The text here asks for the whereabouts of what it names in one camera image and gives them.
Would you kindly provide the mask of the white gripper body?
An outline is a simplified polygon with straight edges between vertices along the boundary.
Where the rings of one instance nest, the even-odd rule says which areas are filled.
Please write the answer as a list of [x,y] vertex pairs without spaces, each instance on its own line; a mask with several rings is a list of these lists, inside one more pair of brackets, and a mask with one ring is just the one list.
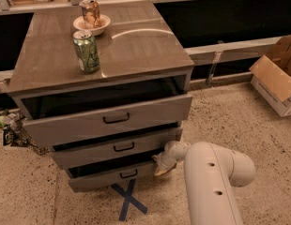
[[161,152],[157,155],[157,164],[161,170],[169,171],[176,165],[176,159],[165,152]]

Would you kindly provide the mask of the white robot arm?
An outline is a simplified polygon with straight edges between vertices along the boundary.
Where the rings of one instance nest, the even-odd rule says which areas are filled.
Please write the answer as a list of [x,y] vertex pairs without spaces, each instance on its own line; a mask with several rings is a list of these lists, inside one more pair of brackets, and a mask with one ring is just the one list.
[[233,189],[254,180],[250,157],[210,142],[170,141],[153,159],[156,175],[184,163],[191,225],[243,225]]

